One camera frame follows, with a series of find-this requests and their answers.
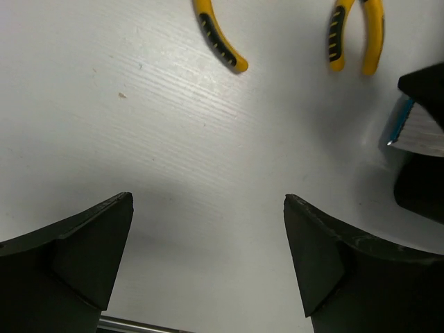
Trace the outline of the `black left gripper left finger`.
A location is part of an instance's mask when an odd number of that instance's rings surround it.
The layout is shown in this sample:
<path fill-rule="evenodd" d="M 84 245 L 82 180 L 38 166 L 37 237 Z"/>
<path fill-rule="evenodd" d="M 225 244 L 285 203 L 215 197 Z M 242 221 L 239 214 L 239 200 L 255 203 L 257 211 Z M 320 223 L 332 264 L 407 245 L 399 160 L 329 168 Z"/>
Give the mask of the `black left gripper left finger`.
<path fill-rule="evenodd" d="M 1 242 L 2 332 L 95 332 L 133 219 L 133 195 Z"/>

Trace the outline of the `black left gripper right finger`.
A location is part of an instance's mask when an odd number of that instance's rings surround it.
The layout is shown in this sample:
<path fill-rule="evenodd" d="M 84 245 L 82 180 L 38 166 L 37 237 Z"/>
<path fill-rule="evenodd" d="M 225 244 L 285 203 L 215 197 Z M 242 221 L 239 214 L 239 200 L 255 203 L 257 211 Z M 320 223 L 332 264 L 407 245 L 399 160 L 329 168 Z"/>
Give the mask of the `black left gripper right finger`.
<path fill-rule="evenodd" d="M 284 224 L 315 332 L 442 332 L 443 256 L 401 246 L 289 194 Z"/>

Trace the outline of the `black plastic toolbox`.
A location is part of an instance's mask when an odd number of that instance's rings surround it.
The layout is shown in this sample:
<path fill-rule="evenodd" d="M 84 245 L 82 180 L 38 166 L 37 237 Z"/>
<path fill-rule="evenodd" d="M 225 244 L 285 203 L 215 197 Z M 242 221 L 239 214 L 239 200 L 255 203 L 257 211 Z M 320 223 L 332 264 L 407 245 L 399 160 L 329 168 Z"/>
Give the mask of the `black plastic toolbox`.
<path fill-rule="evenodd" d="M 443 63 L 400 77 L 407 101 L 388 146 L 412 153 L 394 186 L 396 203 L 443 223 Z"/>

